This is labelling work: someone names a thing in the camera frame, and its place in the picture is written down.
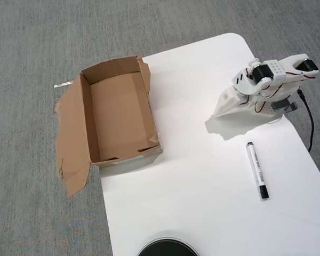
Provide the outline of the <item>white gripper with hole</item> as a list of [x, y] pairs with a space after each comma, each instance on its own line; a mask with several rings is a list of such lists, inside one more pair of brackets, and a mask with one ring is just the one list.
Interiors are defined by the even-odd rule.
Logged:
[[213, 114], [220, 117], [248, 111], [252, 106], [238, 107], [245, 102], [247, 102], [247, 95], [240, 93], [234, 86], [230, 86], [222, 92], [221, 101], [218, 101]]

